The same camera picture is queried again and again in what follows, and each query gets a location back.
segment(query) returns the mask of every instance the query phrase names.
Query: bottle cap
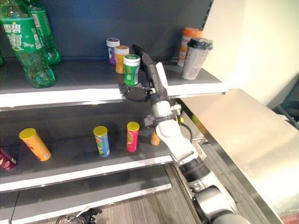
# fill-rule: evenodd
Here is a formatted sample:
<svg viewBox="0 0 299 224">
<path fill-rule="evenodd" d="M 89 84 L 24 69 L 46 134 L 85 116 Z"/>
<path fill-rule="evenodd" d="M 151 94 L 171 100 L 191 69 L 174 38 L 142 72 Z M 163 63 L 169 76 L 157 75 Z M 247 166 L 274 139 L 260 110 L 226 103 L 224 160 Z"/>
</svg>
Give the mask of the bottle cap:
<svg viewBox="0 0 299 224">
<path fill-rule="evenodd" d="M 108 133 L 108 129 L 105 126 L 97 126 L 93 130 L 93 134 L 96 136 L 103 136 Z"/>
<path fill-rule="evenodd" d="M 36 135 L 36 130 L 34 128 L 27 128 L 20 132 L 19 137 L 22 140 L 30 139 Z"/>
<path fill-rule="evenodd" d="M 186 27 L 183 31 L 183 35 L 200 38 L 202 37 L 202 31 L 196 28 Z"/>
<path fill-rule="evenodd" d="M 128 55 L 129 54 L 129 47 L 127 46 L 116 46 L 114 47 L 114 53 L 118 55 Z"/>
<path fill-rule="evenodd" d="M 114 48 L 116 46 L 120 46 L 121 42 L 119 39 L 116 38 L 108 38 L 106 39 L 106 44 L 110 48 Z"/>
<path fill-rule="evenodd" d="M 189 47 L 200 49 L 200 50 L 212 50 L 213 41 L 206 38 L 191 38 L 187 44 Z"/>
<path fill-rule="evenodd" d="M 138 55 L 125 55 L 123 57 L 123 61 L 128 63 L 136 63 L 140 61 L 140 57 Z"/>
<path fill-rule="evenodd" d="M 127 129 L 129 131 L 136 132 L 139 130 L 139 128 L 140 128 L 140 125 L 137 122 L 131 121 L 127 124 Z"/>
</svg>

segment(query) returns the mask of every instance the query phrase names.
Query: white wall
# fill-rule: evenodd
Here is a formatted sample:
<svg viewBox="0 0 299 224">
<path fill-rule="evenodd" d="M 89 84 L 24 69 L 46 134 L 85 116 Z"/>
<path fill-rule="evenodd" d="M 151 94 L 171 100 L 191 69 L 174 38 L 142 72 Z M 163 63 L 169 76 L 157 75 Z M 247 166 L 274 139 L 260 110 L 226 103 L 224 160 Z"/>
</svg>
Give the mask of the white wall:
<svg viewBox="0 0 299 224">
<path fill-rule="evenodd" d="M 267 105 L 299 73 L 298 12 L 299 0 L 214 0 L 204 68 Z"/>
</svg>

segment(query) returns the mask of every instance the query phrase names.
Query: stainless steel counter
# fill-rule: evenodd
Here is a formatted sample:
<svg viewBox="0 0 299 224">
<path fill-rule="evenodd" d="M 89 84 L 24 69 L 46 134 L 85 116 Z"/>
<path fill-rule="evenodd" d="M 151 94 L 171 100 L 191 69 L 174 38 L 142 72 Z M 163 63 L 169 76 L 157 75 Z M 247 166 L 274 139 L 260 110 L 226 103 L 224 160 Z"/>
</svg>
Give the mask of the stainless steel counter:
<svg viewBox="0 0 299 224">
<path fill-rule="evenodd" d="M 298 130 L 239 89 L 182 101 L 271 224 L 299 216 Z"/>
</svg>

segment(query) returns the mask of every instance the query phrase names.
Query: red chip can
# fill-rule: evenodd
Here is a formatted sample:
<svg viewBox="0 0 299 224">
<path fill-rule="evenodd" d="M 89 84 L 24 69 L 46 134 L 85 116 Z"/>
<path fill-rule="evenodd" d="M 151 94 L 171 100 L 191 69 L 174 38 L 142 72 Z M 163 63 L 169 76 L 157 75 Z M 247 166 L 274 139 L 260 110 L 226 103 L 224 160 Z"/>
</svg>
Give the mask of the red chip can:
<svg viewBox="0 0 299 224">
<path fill-rule="evenodd" d="M 17 165 L 17 161 L 0 147 L 0 165 L 5 170 L 12 170 Z"/>
<path fill-rule="evenodd" d="M 137 122 L 132 121 L 127 124 L 127 150 L 131 153 L 135 152 L 137 148 L 139 128 Z"/>
</svg>

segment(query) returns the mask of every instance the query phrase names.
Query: shelf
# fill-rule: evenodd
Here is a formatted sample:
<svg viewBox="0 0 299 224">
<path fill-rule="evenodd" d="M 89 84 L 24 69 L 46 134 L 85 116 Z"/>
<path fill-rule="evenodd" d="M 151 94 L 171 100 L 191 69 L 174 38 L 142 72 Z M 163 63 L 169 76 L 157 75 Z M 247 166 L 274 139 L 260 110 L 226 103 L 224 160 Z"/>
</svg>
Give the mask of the shelf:
<svg viewBox="0 0 299 224">
<path fill-rule="evenodd" d="M 0 192 L 42 187 L 48 184 L 62 183 L 106 175 L 122 170 L 145 167 L 171 162 L 165 144 L 150 144 L 151 130 L 139 132 L 137 150 L 126 150 L 126 135 L 110 134 L 110 155 L 100 157 L 94 137 L 46 142 L 52 152 L 48 161 L 40 162 L 32 152 L 22 144 L 18 151 L 18 164 L 10 171 L 0 171 Z"/>
<path fill-rule="evenodd" d="M 57 217 L 81 211 L 87 206 L 95 208 L 170 188 L 167 173 L 160 165 L 22 190 L 16 203 L 12 224 Z"/>
<path fill-rule="evenodd" d="M 57 78 L 54 86 L 34 89 L 26 80 L 19 62 L 7 62 L 0 68 L 0 109 L 27 109 L 54 105 L 98 104 L 123 100 L 114 67 L 106 61 L 64 61 L 52 67 Z M 180 77 L 182 68 L 164 63 L 171 97 L 227 92 L 228 87 L 202 69 L 195 80 Z"/>
</svg>

